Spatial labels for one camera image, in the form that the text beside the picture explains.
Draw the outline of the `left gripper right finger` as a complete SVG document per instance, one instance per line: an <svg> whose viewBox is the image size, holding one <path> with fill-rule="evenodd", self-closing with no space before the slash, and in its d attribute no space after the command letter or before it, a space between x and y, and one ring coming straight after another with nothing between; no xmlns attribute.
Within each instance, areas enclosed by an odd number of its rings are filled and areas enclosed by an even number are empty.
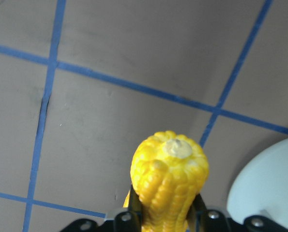
<svg viewBox="0 0 288 232"><path fill-rule="evenodd" d="M197 194L187 214L187 225L191 232L288 232L288 229L265 216L252 215L240 224L228 213L208 208Z"/></svg>

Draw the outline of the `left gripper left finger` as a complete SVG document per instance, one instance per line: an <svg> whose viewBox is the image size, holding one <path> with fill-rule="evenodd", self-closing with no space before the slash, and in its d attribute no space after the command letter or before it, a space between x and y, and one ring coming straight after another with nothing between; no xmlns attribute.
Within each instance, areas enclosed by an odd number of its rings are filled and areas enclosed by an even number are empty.
<svg viewBox="0 0 288 232"><path fill-rule="evenodd" d="M142 231L142 205L133 186L130 187L127 207L106 214L101 225L88 218L80 218L64 227L62 232L140 232Z"/></svg>

